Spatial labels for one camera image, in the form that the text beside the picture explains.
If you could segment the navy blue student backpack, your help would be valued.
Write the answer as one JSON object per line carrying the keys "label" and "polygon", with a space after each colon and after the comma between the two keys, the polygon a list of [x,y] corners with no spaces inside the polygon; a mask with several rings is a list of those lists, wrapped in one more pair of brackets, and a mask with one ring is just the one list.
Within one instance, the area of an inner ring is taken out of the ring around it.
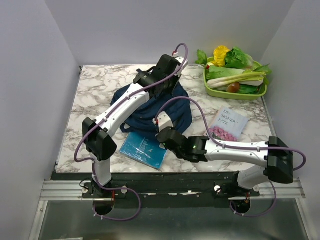
{"label": "navy blue student backpack", "polygon": [[[173,94],[161,94],[150,99],[141,105],[128,119],[120,126],[123,133],[135,132],[149,140],[155,141],[158,127],[154,125],[153,119],[160,108],[169,100],[175,97],[188,97],[187,91],[178,83]],[[192,124],[192,111],[190,101],[177,99],[166,105],[163,111],[170,117],[175,130],[184,133]]]}

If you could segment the blue thin notebook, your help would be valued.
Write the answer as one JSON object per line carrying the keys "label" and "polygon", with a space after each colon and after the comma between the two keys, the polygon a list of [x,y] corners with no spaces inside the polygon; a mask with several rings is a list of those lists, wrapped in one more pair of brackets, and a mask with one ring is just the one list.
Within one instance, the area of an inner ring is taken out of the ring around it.
{"label": "blue thin notebook", "polygon": [[136,132],[130,132],[119,152],[132,160],[159,170],[167,150],[157,141],[150,140]]}

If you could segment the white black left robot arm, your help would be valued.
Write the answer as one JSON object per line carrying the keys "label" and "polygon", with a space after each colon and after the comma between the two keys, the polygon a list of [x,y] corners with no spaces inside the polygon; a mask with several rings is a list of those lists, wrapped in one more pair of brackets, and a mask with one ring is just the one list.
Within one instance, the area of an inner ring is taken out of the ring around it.
{"label": "white black left robot arm", "polygon": [[93,191],[99,197],[107,197],[111,191],[110,158],[117,149],[113,141],[116,131],[151,98],[171,94],[187,64],[187,57],[178,56],[177,52],[172,56],[164,54],[156,66],[147,71],[138,69],[132,84],[105,113],[83,121],[82,142],[93,159],[92,178],[96,182]]}

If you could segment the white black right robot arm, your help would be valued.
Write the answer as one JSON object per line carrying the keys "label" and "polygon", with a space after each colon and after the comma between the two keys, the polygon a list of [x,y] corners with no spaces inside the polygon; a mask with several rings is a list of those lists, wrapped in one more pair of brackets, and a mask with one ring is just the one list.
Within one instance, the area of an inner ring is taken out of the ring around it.
{"label": "white black right robot arm", "polygon": [[166,127],[156,138],[177,158],[191,163],[231,161],[251,164],[252,167],[234,174],[230,187],[225,191],[227,194],[241,196],[268,181],[279,184],[294,181],[293,152],[277,137],[253,143],[213,141],[206,136],[185,137]]}

